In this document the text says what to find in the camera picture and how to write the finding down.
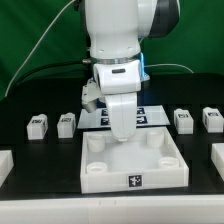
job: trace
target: white cable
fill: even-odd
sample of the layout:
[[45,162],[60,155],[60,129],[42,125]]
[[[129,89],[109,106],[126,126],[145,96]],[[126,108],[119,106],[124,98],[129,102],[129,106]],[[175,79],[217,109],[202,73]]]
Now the white cable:
[[142,37],[140,40],[139,40],[139,44],[142,43],[142,41],[145,39],[145,37]]
[[51,22],[51,24],[48,26],[48,28],[45,30],[45,32],[43,33],[43,35],[41,36],[41,38],[39,39],[39,41],[36,43],[36,45],[34,46],[33,50],[29,53],[29,55],[27,56],[26,60],[22,63],[22,65],[19,67],[19,69],[16,71],[15,75],[12,77],[11,81],[9,82],[9,85],[7,87],[7,90],[5,92],[5,97],[8,96],[9,90],[14,82],[14,80],[16,79],[16,77],[18,76],[18,74],[20,73],[20,71],[24,68],[24,66],[27,64],[27,62],[30,60],[30,58],[32,57],[33,53],[36,51],[36,49],[38,48],[38,46],[40,45],[40,43],[42,42],[42,40],[45,38],[45,36],[47,35],[48,31],[51,29],[51,27],[55,24],[55,22],[58,20],[58,18],[61,16],[61,14],[76,0],[72,0],[70,1],[59,13],[58,15],[55,17],[55,19]]
[[157,64],[157,65],[146,65],[145,68],[153,68],[153,67],[162,67],[162,66],[175,66],[175,67],[180,67],[188,70],[190,73],[194,74],[194,71],[191,70],[190,68],[184,66],[184,65],[179,65],[179,64]]

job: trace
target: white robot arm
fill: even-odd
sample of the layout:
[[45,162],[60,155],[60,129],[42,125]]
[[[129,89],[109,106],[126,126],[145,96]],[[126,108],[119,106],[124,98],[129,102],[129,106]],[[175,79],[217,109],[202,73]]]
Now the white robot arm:
[[82,0],[84,27],[91,39],[93,81],[83,88],[82,104],[96,110],[106,103],[113,136],[135,134],[137,91],[142,65],[139,37],[163,37],[179,21],[179,0]]

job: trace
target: printed symbol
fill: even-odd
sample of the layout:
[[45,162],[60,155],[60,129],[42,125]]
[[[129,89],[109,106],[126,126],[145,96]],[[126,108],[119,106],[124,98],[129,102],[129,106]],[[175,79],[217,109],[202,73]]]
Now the printed symbol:
[[105,117],[105,116],[108,117],[108,111],[107,111],[107,109],[103,109],[103,110],[102,110],[101,116],[102,116],[102,117]]
[[72,119],[71,118],[63,118],[62,120],[61,120],[61,122],[70,122]]
[[144,108],[138,108],[137,109],[137,114],[145,114],[145,109]]
[[148,124],[146,116],[137,117],[137,124]]
[[179,118],[188,118],[188,114],[178,114]]
[[129,187],[142,187],[142,175],[128,176]]
[[218,117],[219,115],[216,112],[208,113],[209,117]]
[[205,126],[208,126],[208,117],[205,116]]
[[46,131],[46,124],[45,124],[45,121],[43,122],[43,130],[44,130],[44,132]]
[[109,118],[101,118],[101,123],[100,123],[101,126],[108,126],[110,125],[110,120]]
[[32,124],[40,124],[42,122],[42,120],[33,120]]

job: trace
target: black table surface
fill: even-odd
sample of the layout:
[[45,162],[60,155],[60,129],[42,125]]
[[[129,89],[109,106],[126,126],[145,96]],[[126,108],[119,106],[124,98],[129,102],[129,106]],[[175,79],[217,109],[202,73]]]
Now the black table surface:
[[[205,107],[218,108],[224,115],[224,76],[154,75],[150,85],[138,93],[139,105],[163,105],[171,123],[167,128],[190,169],[188,187],[87,195],[80,186],[83,130],[76,130],[73,139],[57,137],[61,114],[75,113],[78,122],[84,84],[83,79],[33,80],[0,102],[0,150],[12,150],[14,160],[0,188],[0,200],[224,193],[224,181],[211,161],[212,144],[224,143],[224,134],[209,134],[202,123]],[[193,135],[177,134],[173,123],[177,108],[191,113]],[[41,141],[28,141],[26,126],[39,114],[48,116],[47,135]]]

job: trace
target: white mat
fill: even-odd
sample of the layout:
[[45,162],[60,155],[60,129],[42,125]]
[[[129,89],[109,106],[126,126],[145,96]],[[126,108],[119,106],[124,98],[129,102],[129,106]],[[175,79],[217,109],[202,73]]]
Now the white mat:
[[[138,107],[137,109],[137,127],[169,125],[170,122],[162,106]],[[88,113],[82,110],[79,119],[79,129],[106,128],[110,127],[107,109],[97,109],[94,113]]]

